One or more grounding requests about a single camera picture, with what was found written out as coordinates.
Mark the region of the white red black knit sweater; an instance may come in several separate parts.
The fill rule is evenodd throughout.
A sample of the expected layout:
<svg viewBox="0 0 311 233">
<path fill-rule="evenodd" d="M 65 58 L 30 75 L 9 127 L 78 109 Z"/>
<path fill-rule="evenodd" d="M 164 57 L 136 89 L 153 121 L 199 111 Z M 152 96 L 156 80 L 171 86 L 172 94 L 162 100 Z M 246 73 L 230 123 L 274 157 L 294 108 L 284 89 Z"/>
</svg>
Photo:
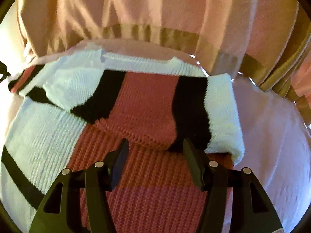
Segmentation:
<svg viewBox="0 0 311 233">
<path fill-rule="evenodd" d="M 62 169 L 87 169 L 122 139 L 129 155 L 107 196 L 116 230 L 195 232 L 206 195 L 183 140 L 228 167 L 244 156 L 230 76 L 177 58 L 80 50 L 27 68 L 8 89 L 23 102 L 2 152 L 1 199 L 22 232 Z"/>
</svg>

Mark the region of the pink blanket with white bows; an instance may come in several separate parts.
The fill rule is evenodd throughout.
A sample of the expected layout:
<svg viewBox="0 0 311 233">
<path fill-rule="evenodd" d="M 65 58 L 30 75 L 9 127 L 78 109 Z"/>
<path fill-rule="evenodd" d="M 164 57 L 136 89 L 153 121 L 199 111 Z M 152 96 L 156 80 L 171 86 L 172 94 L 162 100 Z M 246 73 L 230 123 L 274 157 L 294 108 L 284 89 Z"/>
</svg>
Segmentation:
<svg viewBox="0 0 311 233">
<path fill-rule="evenodd" d="M 197 57 L 155 44 L 118 40 L 81 41 L 67 51 L 35 58 L 25 67 L 14 70 L 7 86 L 33 65 L 54 62 L 80 50 L 97 47 L 110 53 L 159 61 L 177 58 L 201 69 Z M 295 104 L 273 92 L 264 93 L 242 75 L 231 78 L 231 81 L 245 151 L 242 160 L 232 167 L 215 161 L 229 169 L 251 168 L 272 201 L 283 229 L 290 232 L 310 205 L 310 134 Z M 23 97 L 11 93 L 9 89 L 1 95 L 1 101 L 4 102 L 8 96 L 12 97 L 13 102 L 5 112 L 8 121 L 5 124 L 4 144 L 23 102 Z"/>
</svg>

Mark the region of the orange pink curtain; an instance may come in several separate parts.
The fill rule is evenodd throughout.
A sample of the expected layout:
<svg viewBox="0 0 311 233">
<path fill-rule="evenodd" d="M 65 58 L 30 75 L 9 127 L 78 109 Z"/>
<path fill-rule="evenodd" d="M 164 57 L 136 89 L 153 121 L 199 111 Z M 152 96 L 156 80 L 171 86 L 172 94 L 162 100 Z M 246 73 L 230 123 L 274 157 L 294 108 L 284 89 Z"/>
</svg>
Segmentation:
<svg viewBox="0 0 311 233">
<path fill-rule="evenodd" d="M 296 103 L 310 123 L 310 19 L 298 0 L 18 0 L 27 57 L 84 39 L 130 39 L 195 55 Z"/>
</svg>

